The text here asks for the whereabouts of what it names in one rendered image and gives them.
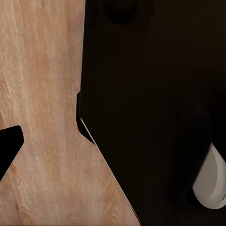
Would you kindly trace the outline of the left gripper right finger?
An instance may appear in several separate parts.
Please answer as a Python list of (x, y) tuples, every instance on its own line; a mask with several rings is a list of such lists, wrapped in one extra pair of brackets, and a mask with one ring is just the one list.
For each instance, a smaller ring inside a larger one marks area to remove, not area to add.
[(213, 130), (211, 142), (226, 162), (226, 127), (216, 125)]

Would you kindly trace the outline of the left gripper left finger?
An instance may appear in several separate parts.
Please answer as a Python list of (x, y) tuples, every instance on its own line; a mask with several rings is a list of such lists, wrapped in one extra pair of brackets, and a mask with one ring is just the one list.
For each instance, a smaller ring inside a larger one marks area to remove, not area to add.
[(0, 181), (24, 144), (20, 125), (0, 130)]

